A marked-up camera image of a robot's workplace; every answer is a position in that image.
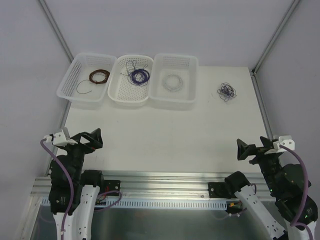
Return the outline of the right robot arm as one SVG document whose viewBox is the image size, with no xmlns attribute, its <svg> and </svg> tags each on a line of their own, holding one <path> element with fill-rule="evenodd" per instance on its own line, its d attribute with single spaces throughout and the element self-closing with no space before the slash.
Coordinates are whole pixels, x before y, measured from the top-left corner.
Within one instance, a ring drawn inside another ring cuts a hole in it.
<svg viewBox="0 0 320 240">
<path fill-rule="evenodd" d="M 271 240 L 313 240 L 318 220 L 318 206 L 309 197 L 311 186 L 301 157 L 295 152 L 290 135 L 277 139 L 261 136 L 261 147 L 237 139 L 237 159 L 258 165 L 275 206 L 284 219 L 282 227 L 257 197 L 252 183 L 240 171 L 224 179 L 225 198 L 236 197 Z"/>
</svg>

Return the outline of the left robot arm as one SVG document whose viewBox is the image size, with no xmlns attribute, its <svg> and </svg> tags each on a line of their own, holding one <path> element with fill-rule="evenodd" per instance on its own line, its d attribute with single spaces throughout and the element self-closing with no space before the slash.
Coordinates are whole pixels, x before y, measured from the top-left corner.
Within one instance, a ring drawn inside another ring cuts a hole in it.
<svg viewBox="0 0 320 240">
<path fill-rule="evenodd" d="M 67 128 L 46 142 L 66 151 L 50 163 L 50 210 L 59 240 L 89 240 L 97 196 L 105 189 L 100 170 L 83 170 L 85 155 L 103 147 L 101 129 L 70 136 Z"/>
</svg>

